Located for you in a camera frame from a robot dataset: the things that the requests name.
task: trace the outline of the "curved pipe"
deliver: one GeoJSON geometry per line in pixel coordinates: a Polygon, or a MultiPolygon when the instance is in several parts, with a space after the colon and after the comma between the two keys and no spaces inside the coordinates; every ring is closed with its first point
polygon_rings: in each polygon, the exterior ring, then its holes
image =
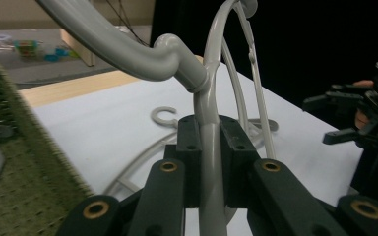
{"type": "Polygon", "coordinates": [[[37,0],[68,33],[112,66],[147,81],[175,77],[191,92],[206,82],[206,70],[175,35],[144,47],[113,26],[88,0],[37,0]]]}

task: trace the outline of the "black mechanical part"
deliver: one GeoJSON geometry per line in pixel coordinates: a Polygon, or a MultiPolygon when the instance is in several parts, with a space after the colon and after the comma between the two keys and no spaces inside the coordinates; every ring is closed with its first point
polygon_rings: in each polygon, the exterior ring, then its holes
{"type": "Polygon", "coordinates": [[[327,133],[324,144],[356,141],[362,148],[378,147],[378,74],[373,78],[373,83],[373,88],[333,85],[326,94],[309,97],[303,101],[304,111],[321,109],[331,104],[339,107],[339,113],[351,108],[359,109],[370,120],[361,130],[349,128],[327,133]]]}
{"type": "Polygon", "coordinates": [[[120,203],[111,196],[92,196],[79,203],[57,231],[57,236],[106,236],[121,232],[120,203]]]}
{"type": "Polygon", "coordinates": [[[339,199],[336,218],[352,236],[378,236],[378,201],[361,195],[339,199]]]}
{"type": "Polygon", "coordinates": [[[184,235],[184,174],[176,159],[152,166],[127,236],[184,235]]]}
{"type": "Polygon", "coordinates": [[[278,235],[347,235],[281,162],[254,163],[250,183],[278,235]]]}
{"type": "MultiPolygon", "coordinates": [[[[253,235],[354,236],[345,229],[361,230],[364,221],[344,217],[335,207],[312,197],[284,164],[261,159],[236,120],[224,116],[220,120],[225,200],[231,207],[248,208],[253,235]],[[340,220],[355,222],[343,228],[340,220]]],[[[152,166],[143,190],[121,202],[109,196],[84,200],[70,212],[57,235],[183,235],[185,209],[196,205],[196,201],[187,205],[185,198],[192,194],[199,201],[199,178],[189,185],[186,179],[200,176],[201,147],[194,117],[180,122],[187,129],[179,130],[177,145],[166,146],[164,159],[152,166]]]]}
{"type": "Polygon", "coordinates": [[[199,207],[202,145],[199,125],[195,116],[191,115],[180,119],[177,130],[179,132],[177,132],[175,156],[168,155],[168,151],[172,150],[166,150],[165,154],[185,164],[185,207],[199,207]]]}
{"type": "Polygon", "coordinates": [[[232,208],[247,208],[252,192],[247,172],[260,158],[238,121],[220,117],[220,145],[225,203],[232,208]]]}

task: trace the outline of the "cable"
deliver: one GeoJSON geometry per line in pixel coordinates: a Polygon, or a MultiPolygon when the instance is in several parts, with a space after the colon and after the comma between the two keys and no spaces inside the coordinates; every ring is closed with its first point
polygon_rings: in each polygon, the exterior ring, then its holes
{"type": "Polygon", "coordinates": [[[149,46],[146,42],[144,42],[142,39],[140,39],[140,37],[136,33],[134,33],[133,29],[131,28],[131,24],[130,24],[128,17],[125,14],[124,8],[122,6],[122,0],[118,0],[119,12],[115,9],[115,7],[112,5],[112,3],[109,0],[106,0],[106,2],[109,4],[110,8],[115,12],[115,15],[119,18],[119,20],[120,20],[119,24],[121,24],[121,22],[124,23],[125,27],[136,37],[137,41],[140,44],[143,44],[145,46],[149,46]],[[122,13],[124,13],[125,20],[124,20],[124,18],[121,17],[121,14],[120,14],[121,10],[122,10],[122,13]]]}

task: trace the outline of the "person's hand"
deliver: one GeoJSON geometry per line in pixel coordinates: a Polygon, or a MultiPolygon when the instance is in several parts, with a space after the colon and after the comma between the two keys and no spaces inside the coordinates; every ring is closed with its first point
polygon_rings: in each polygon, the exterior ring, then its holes
{"type": "MultiPolygon", "coordinates": [[[[359,82],[356,82],[354,83],[355,86],[365,86],[365,87],[372,87],[373,86],[373,81],[359,81],[359,82]]],[[[363,128],[367,123],[369,122],[369,118],[367,118],[366,115],[364,115],[363,112],[361,112],[360,110],[357,110],[357,112],[355,113],[355,119],[354,119],[354,124],[355,124],[355,127],[357,127],[358,129],[361,129],[363,128]]]]}

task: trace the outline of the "gray curved tube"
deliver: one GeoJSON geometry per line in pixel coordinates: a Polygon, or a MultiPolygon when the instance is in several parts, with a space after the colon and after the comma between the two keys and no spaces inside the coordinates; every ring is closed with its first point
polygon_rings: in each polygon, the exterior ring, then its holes
{"type": "Polygon", "coordinates": [[[216,71],[221,64],[223,31],[236,0],[227,0],[219,8],[209,32],[204,65],[208,71],[208,89],[194,94],[195,116],[202,142],[201,188],[199,207],[200,235],[225,236],[225,215],[221,165],[220,119],[216,103],[216,71]]]}
{"type": "Polygon", "coordinates": [[[242,93],[242,88],[238,79],[237,71],[235,69],[234,61],[232,60],[231,52],[229,51],[225,39],[222,41],[222,55],[229,72],[229,77],[231,78],[232,88],[234,89],[235,101],[238,111],[238,121],[241,128],[244,130],[247,136],[249,136],[250,131],[248,129],[248,116],[247,109],[245,107],[244,95],[242,93]]]}
{"type": "Polygon", "coordinates": [[[250,49],[249,59],[251,62],[251,70],[253,72],[253,81],[256,90],[256,99],[259,107],[260,119],[262,120],[262,130],[265,138],[266,155],[267,158],[276,159],[275,148],[273,146],[272,134],[270,132],[269,120],[266,111],[265,98],[263,95],[263,87],[261,84],[259,67],[257,64],[257,55],[256,48],[254,46],[253,31],[251,30],[250,23],[245,19],[241,3],[235,4],[234,10],[238,14],[238,19],[241,23],[244,35],[247,39],[247,43],[250,49]]]}
{"type": "MultiPolygon", "coordinates": [[[[145,161],[152,157],[154,153],[161,151],[164,143],[169,141],[170,139],[174,139],[174,137],[176,136],[177,131],[173,131],[172,133],[151,144],[149,147],[146,147],[146,149],[140,152],[137,157],[133,158],[133,160],[113,179],[113,181],[106,187],[103,193],[105,195],[114,196],[118,188],[121,186],[121,181],[123,181],[124,177],[127,177],[130,173],[134,172],[135,169],[140,167],[145,161]]],[[[132,183],[128,184],[128,187],[131,187],[132,189],[130,190],[134,192],[139,190],[139,188],[132,183]]]]}
{"type": "Polygon", "coordinates": [[[37,0],[66,31],[112,66],[147,81],[175,77],[191,92],[206,82],[206,70],[175,35],[144,47],[113,26],[88,0],[37,0]]]}

